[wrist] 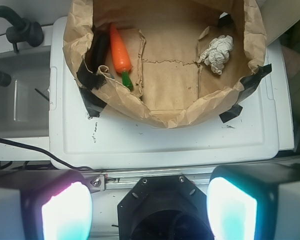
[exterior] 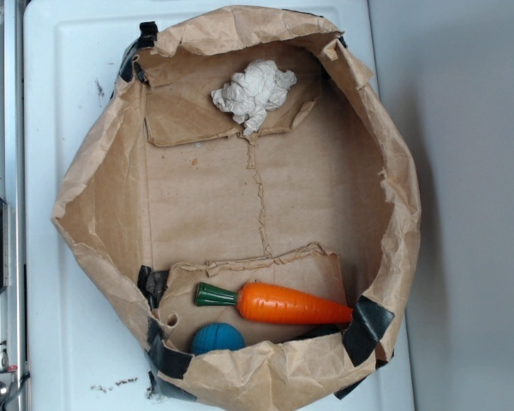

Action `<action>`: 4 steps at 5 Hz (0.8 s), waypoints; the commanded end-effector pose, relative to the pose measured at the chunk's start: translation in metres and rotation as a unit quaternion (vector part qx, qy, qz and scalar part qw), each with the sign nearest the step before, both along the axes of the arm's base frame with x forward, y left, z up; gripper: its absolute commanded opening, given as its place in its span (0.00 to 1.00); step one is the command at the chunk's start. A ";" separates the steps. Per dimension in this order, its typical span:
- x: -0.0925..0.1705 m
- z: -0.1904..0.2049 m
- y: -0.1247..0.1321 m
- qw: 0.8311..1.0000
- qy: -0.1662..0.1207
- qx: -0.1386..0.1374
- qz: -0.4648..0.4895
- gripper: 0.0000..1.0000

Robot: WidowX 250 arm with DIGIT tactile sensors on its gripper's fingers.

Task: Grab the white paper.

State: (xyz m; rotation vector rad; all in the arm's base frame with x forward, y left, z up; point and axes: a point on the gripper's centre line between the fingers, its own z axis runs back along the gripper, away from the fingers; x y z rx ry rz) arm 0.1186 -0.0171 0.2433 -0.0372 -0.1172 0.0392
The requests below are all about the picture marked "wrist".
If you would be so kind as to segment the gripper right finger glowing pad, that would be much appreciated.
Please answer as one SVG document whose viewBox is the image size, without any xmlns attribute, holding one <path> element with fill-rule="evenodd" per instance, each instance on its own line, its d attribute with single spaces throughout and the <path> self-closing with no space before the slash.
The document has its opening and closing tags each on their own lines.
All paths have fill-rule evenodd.
<svg viewBox="0 0 300 240">
<path fill-rule="evenodd" d="M 206 209 L 218 240 L 272 240 L 278 213 L 279 167 L 222 164 L 209 180 Z"/>
</svg>

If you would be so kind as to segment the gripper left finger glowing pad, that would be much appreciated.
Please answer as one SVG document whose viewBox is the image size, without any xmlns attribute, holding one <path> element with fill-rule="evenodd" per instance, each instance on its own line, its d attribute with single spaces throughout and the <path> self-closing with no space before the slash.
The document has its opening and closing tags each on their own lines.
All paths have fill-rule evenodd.
<svg viewBox="0 0 300 240">
<path fill-rule="evenodd" d="M 86 240 L 92 196 L 76 170 L 24 171 L 22 220 L 27 240 Z"/>
</svg>

